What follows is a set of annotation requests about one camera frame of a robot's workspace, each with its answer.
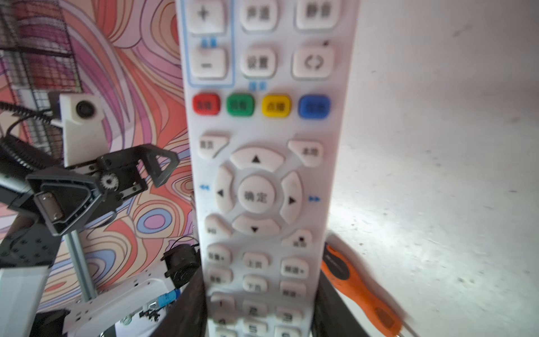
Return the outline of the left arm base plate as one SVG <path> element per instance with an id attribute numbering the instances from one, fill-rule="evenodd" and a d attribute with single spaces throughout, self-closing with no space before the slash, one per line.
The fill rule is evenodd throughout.
<path id="1" fill-rule="evenodd" d="M 199 267 L 196 244 L 180 244 L 166 251 L 153 268 L 68 308 L 63 336 L 99 336 L 131 314 L 166 307 L 180 296 Z"/>

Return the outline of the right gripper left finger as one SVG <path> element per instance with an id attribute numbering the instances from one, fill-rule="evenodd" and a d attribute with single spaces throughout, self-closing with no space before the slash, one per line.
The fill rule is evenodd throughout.
<path id="1" fill-rule="evenodd" d="M 151 337 L 201 337 L 206 335 L 208 311 L 202 269 L 199 268 Z"/>

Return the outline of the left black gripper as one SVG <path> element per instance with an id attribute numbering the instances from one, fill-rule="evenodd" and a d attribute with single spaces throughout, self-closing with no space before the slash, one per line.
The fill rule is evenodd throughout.
<path id="1" fill-rule="evenodd" d="M 63 236 L 146 191 L 147 181 L 138 170 L 140 163 L 158 188 L 171 178 L 180 160 L 174 151 L 143 144 L 68 168 L 45 168 L 29 174 L 26 180 L 51 234 Z"/>

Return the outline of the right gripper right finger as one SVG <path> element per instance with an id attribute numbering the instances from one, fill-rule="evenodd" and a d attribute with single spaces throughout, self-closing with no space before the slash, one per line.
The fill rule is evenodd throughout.
<path id="1" fill-rule="evenodd" d="M 313 337 L 369 337 L 324 273 L 314 302 Z"/>

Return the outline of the white remote control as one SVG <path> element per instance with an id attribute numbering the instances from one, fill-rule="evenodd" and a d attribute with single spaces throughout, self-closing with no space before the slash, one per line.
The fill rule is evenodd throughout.
<path id="1" fill-rule="evenodd" d="M 177 1 L 208 336 L 308 336 L 358 1 Z"/>

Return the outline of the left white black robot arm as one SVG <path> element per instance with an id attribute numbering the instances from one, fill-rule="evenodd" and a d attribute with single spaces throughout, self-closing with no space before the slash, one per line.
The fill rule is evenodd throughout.
<path id="1" fill-rule="evenodd" d="M 107 216 L 150 185 L 163 186 L 180 160 L 144 144 L 63 166 L 15 136 L 1 139 L 1 203 L 17 213 L 1 242 L 1 335 L 29 336 L 61 240 Z"/>

